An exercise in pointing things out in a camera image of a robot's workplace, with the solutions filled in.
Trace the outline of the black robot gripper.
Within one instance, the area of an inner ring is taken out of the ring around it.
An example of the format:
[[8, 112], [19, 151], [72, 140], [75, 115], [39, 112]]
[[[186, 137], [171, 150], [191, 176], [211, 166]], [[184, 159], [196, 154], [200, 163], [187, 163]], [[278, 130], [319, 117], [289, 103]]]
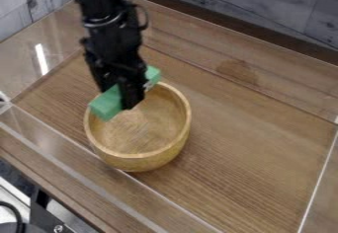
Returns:
[[146, 96], [146, 63], [139, 54], [143, 43], [136, 16], [83, 19], [88, 36], [80, 40], [84, 60], [99, 88], [104, 93], [119, 86], [124, 110], [134, 108]]

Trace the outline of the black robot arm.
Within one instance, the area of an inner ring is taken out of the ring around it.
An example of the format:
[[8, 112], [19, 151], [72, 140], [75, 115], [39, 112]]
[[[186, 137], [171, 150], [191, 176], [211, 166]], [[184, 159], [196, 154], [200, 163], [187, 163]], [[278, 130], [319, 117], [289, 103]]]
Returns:
[[146, 97], [147, 64], [140, 56], [142, 31], [138, 5], [130, 0], [75, 0], [87, 36], [80, 39], [84, 60], [98, 88], [122, 92], [122, 107], [134, 108]]

